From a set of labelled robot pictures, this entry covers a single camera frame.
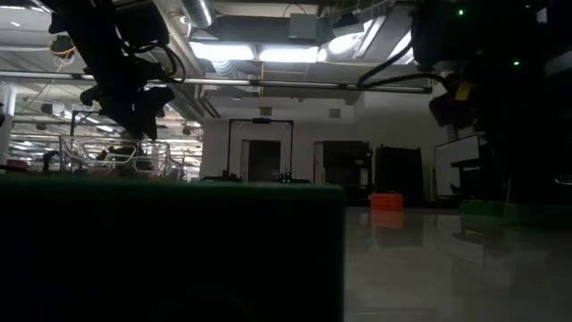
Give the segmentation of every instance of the white column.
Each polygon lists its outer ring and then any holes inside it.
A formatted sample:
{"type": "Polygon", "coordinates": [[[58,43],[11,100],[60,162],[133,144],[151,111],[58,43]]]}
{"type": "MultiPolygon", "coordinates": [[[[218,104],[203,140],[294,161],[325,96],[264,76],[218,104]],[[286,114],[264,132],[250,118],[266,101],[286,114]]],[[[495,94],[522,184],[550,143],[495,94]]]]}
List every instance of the white column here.
{"type": "Polygon", "coordinates": [[[15,86],[0,85],[0,103],[4,104],[0,107],[4,116],[4,124],[0,127],[0,165],[6,165],[8,158],[8,144],[10,143],[17,94],[18,89],[15,86]]]}

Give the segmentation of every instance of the orange container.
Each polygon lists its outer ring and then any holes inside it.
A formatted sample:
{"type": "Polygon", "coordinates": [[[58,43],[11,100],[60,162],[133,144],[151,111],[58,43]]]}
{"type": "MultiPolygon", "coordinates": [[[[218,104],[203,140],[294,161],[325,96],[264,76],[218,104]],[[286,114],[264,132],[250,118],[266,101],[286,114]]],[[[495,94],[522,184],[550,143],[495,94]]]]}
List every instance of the orange container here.
{"type": "Polygon", "coordinates": [[[373,193],[371,209],[403,211],[403,195],[398,193],[373,193]]]}

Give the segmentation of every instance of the whiteboard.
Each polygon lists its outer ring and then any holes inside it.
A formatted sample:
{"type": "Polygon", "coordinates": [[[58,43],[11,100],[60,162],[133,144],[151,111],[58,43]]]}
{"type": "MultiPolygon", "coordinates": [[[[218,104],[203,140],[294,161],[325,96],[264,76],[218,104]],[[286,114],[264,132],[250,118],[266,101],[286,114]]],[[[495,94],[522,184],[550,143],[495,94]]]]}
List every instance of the whiteboard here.
{"type": "Polygon", "coordinates": [[[473,135],[468,138],[445,143],[435,147],[435,181],[437,181],[437,196],[452,196],[450,185],[458,187],[458,168],[450,164],[479,158],[479,137],[473,135]]]}

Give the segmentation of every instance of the white tiled floor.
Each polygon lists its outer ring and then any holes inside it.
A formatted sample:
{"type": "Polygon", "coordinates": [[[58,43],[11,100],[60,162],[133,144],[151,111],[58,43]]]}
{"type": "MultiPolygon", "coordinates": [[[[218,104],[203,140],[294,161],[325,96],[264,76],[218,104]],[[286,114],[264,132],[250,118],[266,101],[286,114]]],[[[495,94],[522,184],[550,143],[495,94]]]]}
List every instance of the white tiled floor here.
{"type": "Polygon", "coordinates": [[[347,321],[572,319],[570,231],[463,234],[451,211],[367,208],[349,208],[346,227],[347,321]]]}

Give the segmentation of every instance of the doorway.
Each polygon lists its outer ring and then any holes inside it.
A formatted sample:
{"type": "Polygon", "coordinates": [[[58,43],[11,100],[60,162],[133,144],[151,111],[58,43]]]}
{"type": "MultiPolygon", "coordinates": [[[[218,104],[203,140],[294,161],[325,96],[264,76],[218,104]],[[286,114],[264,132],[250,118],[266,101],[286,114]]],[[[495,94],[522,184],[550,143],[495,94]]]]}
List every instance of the doorway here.
{"type": "Polygon", "coordinates": [[[243,140],[241,159],[243,182],[273,182],[280,174],[281,143],[243,140]]]}

